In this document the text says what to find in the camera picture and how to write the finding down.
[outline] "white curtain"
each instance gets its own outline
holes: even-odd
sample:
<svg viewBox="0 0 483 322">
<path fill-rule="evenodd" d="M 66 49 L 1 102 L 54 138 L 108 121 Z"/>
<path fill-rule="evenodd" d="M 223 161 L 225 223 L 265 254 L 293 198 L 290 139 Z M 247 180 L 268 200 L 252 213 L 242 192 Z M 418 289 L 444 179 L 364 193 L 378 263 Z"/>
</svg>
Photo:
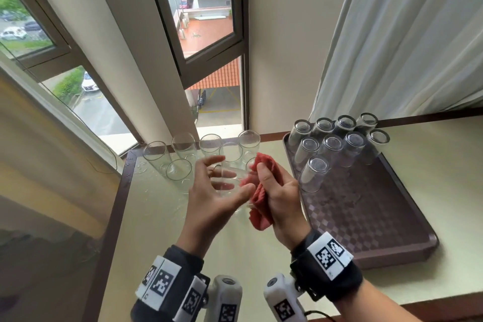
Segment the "white curtain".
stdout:
<svg viewBox="0 0 483 322">
<path fill-rule="evenodd" d="M 345 0 L 310 119 L 483 102 L 483 0 Z"/>
<path fill-rule="evenodd" d="M 102 237 L 123 163 L 0 54 L 0 230 L 56 242 Z"/>
</svg>

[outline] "table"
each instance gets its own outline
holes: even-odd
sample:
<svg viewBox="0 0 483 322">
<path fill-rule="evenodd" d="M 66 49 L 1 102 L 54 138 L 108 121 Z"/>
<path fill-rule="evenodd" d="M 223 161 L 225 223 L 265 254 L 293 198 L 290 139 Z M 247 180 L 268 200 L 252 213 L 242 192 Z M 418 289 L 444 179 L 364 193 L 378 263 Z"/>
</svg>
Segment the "table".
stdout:
<svg viewBox="0 0 483 322">
<path fill-rule="evenodd" d="M 384 154 L 440 246 L 425 263 L 368 270 L 364 276 L 400 304 L 483 291 L 483 117 L 386 130 L 391 142 Z M 262 142 L 260 151 L 289 168 L 280 140 Z M 142 156 L 131 157 L 128 165 L 135 168 L 100 309 L 102 322 L 130 321 L 134 291 L 154 258 L 177 240 L 187 203 Z M 126 179 L 121 182 L 120 190 L 127 184 Z M 214 240 L 203 273 L 212 278 L 232 275 L 241 282 L 240 322 L 270 321 L 263 286 L 277 272 L 287 275 L 289 260 L 273 231 L 256 231 L 244 209 Z M 305 309 L 338 314 L 326 299 L 314 303 L 303 295 L 300 301 Z"/>
</svg>

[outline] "checkered tray pattern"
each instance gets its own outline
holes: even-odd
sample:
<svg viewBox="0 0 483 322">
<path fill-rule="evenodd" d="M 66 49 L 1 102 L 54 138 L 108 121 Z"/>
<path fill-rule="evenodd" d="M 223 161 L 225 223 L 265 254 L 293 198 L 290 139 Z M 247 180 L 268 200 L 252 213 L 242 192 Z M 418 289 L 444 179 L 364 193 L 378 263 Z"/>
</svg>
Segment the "checkered tray pattern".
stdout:
<svg viewBox="0 0 483 322">
<path fill-rule="evenodd" d="M 293 154 L 284 145 L 292 167 Z M 299 172 L 292 167 L 296 178 Z M 361 269 L 425 261 L 438 237 L 381 154 L 370 166 L 333 168 L 316 193 L 300 191 L 311 227 L 329 232 Z"/>
</svg>

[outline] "tree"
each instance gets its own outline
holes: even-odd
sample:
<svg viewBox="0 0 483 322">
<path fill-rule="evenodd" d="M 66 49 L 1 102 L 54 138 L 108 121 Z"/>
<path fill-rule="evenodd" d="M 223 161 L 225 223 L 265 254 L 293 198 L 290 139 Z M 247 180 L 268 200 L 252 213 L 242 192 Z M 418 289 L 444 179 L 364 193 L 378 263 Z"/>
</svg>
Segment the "tree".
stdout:
<svg viewBox="0 0 483 322">
<path fill-rule="evenodd" d="M 0 0 L 0 11 L 3 10 L 24 15 L 28 14 L 27 9 L 25 9 L 20 0 Z"/>
</svg>

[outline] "right hand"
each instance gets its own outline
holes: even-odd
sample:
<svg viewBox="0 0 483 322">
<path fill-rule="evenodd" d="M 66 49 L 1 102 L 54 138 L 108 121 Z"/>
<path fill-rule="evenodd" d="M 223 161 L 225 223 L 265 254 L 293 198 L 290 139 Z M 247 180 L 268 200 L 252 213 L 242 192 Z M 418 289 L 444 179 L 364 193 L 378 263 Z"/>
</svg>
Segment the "right hand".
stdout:
<svg viewBox="0 0 483 322">
<path fill-rule="evenodd" d="M 258 178 L 269 195 L 275 237 L 292 251 L 310 232 L 299 197 L 299 183 L 281 165 L 277 164 L 283 179 L 279 185 L 272 172 L 263 163 L 257 166 Z"/>
</svg>

